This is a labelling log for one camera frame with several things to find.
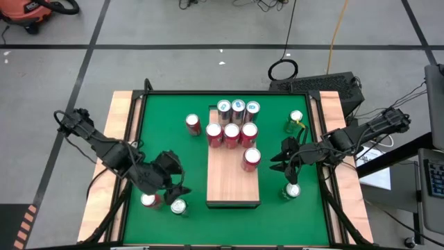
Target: green felt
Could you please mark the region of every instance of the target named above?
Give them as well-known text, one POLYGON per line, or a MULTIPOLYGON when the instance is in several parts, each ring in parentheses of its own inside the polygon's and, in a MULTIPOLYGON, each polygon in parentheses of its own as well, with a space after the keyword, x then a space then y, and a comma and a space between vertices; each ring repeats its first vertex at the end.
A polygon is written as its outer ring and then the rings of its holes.
POLYGON ((305 165, 299 176, 300 196, 292 201, 279 197, 286 184, 284 174, 268 167, 280 152, 280 143, 289 134, 284 123, 292 110, 303 113, 309 124, 305 97, 302 95, 151 95, 147 99, 141 139, 146 160, 159 152, 173 150, 186 171, 184 185, 190 194, 182 196, 189 204, 188 217, 174 215, 169 206, 160 210, 145 208, 142 193, 134 188, 126 222, 124 244, 259 244, 328 245, 327 229, 318 186, 316 168, 305 165), (262 153, 259 171, 259 195, 256 209, 209 209, 207 193, 207 140, 205 127, 209 106, 221 99, 257 101, 261 106, 257 127, 257 148, 262 153), (203 132, 188 134, 185 117, 196 113, 203 132))

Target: table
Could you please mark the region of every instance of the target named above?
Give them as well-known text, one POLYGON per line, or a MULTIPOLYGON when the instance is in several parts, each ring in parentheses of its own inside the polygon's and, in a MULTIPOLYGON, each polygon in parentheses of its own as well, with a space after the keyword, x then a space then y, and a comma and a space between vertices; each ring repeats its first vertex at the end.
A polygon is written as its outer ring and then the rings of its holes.
MULTIPOLYGON (((262 109, 257 124, 260 135, 270 133, 267 131, 276 126, 283 126, 285 117, 292 110, 291 106, 297 106, 297 109, 304 113, 302 122, 312 125, 318 136, 321 134, 323 127, 323 124, 319 121, 323 118, 327 131, 345 126, 337 92, 321 92, 318 101, 314 99, 309 101, 308 98, 303 96, 272 95, 263 92, 256 92, 253 95, 251 93, 241 95, 239 92, 224 92, 219 96, 215 95, 214 92, 200 92, 198 97, 189 96, 194 92, 181 92, 179 96, 177 94, 172 95, 171 92, 158 93, 150 95, 148 101, 135 99, 131 105, 131 97, 137 97, 140 92, 115 92, 104 134, 115 138, 127 138, 129 141, 133 141, 140 136, 145 143, 141 150, 147 155, 147 159, 155 157, 161 150, 174 147, 172 149, 179 155, 185 170, 188 167, 194 168, 193 171, 187 172, 185 179, 185 185, 193 189, 193 192, 188 194, 188 197, 184 197, 191 204, 190 213, 194 213, 194 215, 191 214, 186 219, 178 219, 168 211, 168 207, 161 211, 146 209, 140 205, 141 193, 135 188, 131 194, 129 209, 124 209, 124 213, 120 211, 114 218, 114 230, 109 234, 110 240, 118 240, 120 236, 124 244, 229 244, 243 246, 258 244, 326 246, 331 240, 335 242, 345 240, 341 235, 341 227, 337 223, 335 214, 331 211, 331 208, 328 208, 322 202, 316 184, 315 167, 305 167, 301 172, 300 184, 306 195, 301 195, 295 201, 289 203, 278 201, 278 189, 286 181, 282 174, 268 169, 268 166, 271 165, 268 161, 259 166, 260 198, 263 201, 259 208, 256 210, 209 210, 206 208, 205 156, 207 145, 205 135, 190 140, 183 124, 183 119, 188 113, 197 113, 201 118, 202 125, 205 126, 208 121, 209 104, 215 104, 219 99, 233 100, 236 97, 244 101, 254 99, 261 104, 262 109), (275 102, 281 103, 281 108, 276 108, 273 105, 275 102), (187 108, 177 109, 178 104, 187 108), (164 106, 164 112, 156 111, 159 106, 164 106), (323 111, 323 116, 318 115, 318 106, 323 111), (132 113, 133 118, 127 125, 128 113, 132 113), (278 115, 280 118, 264 119, 263 116, 267 113, 275 113, 274 115, 278 115), (137 129, 140 114, 147 115, 144 117, 143 125, 139 127, 140 129, 137 129), (171 122, 166 125, 163 122, 164 120, 171 122), (171 139, 166 139, 165 133, 174 130, 183 133, 175 133, 174 136, 171 136, 171 139), (180 147, 185 139, 189 147, 180 147), (203 171, 196 171, 197 168, 202 168, 203 171), (123 228, 125 228, 125 235, 122 237, 123 230, 121 229, 123 228), (192 233, 184 233, 184 228, 188 228, 192 233), (175 233, 174 236, 167 235, 165 230, 175 233), (205 239, 203 240, 203 237, 199 234, 205 234, 205 239)), ((280 141, 288 136, 284 134, 283 129, 279 129, 279 131, 282 134, 258 137, 258 148, 262 150, 263 159, 269 159, 279 153, 280 141)), ((313 139, 315 139, 314 133, 309 135, 309 141, 313 139)), ((345 161, 353 164, 351 158, 345 161)), ((102 169, 103 166, 98 162, 94 175, 102 169)), ((342 198, 343 210, 362 235, 367 240, 373 241, 356 172, 349 167, 339 166, 336 168, 336 176, 337 192, 342 198)), ((91 189, 79 232, 79 240, 89 236, 103 219, 110 207, 114 184, 114 175, 107 172, 97 180, 91 189)), ((328 184, 331 189, 335 189, 336 186, 332 185, 331 182, 328 184)))

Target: wooden block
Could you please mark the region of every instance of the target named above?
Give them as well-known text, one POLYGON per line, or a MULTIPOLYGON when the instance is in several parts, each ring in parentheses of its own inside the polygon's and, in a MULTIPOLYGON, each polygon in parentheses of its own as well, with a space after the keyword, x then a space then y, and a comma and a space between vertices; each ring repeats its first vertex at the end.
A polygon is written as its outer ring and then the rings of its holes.
MULTIPOLYGON (((217 110, 210 111, 210 123, 217 122, 217 110)), ((260 204, 257 170, 242 167, 245 148, 208 147, 207 205, 210 208, 246 207, 260 204)))

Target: orange vacuum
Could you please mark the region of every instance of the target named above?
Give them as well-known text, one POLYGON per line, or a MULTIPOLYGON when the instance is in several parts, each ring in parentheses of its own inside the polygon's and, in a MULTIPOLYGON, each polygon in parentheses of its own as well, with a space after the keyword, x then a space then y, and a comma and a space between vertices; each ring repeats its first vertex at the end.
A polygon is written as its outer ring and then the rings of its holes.
POLYGON ((66 9, 61 3, 49 0, 0 0, 0 19, 8 24, 23 26, 30 34, 37 34, 38 24, 47 20, 53 11, 64 15, 79 12, 75 0, 67 1, 72 8, 66 9))

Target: can top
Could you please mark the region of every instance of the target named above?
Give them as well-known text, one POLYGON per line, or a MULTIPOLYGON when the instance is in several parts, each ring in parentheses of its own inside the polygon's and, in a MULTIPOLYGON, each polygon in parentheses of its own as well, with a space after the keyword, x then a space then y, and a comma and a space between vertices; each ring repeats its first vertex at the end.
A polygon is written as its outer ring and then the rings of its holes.
POLYGON ((175 213, 175 214, 183 213, 186 208, 187 208, 187 204, 182 199, 176 199, 171 204, 171 211, 173 211, 173 213, 175 213))
POLYGON ((241 99, 236 99, 231 103, 231 108, 234 111, 242 111, 245 109, 245 103, 241 99))
POLYGON ((257 101, 249 101, 247 103, 247 111, 252 114, 258 113, 260 109, 261 106, 258 104, 257 101))
POLYGON ((287 194, 289 194, 289 196, 291 197, 296 197, 300 194, 300 187, 298 184, 293 185, 291 183, 288 183, 285 187, 285 190, 287 191, 287 194))
POLYGON ((185 121, 188 125, 196 125, 199 122, 199 117, 196 114, 189 114, 185 121))
POLYGON ((231 108, 231 103, 228 100, 220 100, 217 103, 217 109, 219 111, 225 112, 225 111, 229 111, 231 108))
POLYGON ((295 122, 299 122, 302 119, 302 113, 299 110, 291 111, 290 118, 295 122))
POLYGON ((223 129, 223 132, 228 137, 236 137, 239 134, 240 130, 236 124, 228 124, 227 126, 225 126, 225 129, 223 129))
POLYGON ((256 148, 249 148, 245 151, 245 160, 249 163, 258 163, 261 160, 261 152, 256 148))
POLYGON ((155 194, 152 195, 143 194, 140 197, 140 200, 142 201, 142 204, 144 206, 151 206, 155 203, 155 194))
POLYGON ((211 136, 217 136, 222 132, 222 127, 219 124, 208 124, 207 134, 211 136))
POLYGON ((252 122, 245 123, 242 127, 242 133, 247 136, 255 136, 257 134, 257 127, 252 122))

